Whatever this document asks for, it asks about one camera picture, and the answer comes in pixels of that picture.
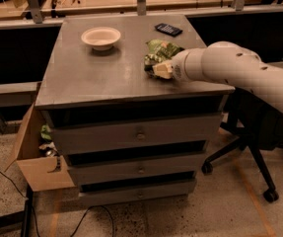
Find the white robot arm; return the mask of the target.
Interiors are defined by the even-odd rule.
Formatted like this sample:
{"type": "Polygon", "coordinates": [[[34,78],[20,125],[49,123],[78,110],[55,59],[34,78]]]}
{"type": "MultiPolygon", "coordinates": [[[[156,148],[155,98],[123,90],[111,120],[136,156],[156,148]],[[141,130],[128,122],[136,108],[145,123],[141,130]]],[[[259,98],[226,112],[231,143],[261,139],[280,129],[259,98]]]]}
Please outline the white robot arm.
{"type": "Polygon", "coordinates": [[[153,66],[154,74],[178,81],[227,84],[251,92],[283,114],[283,68],[268,65],[253,51],[227,41],[186,49],[153,66]]]}

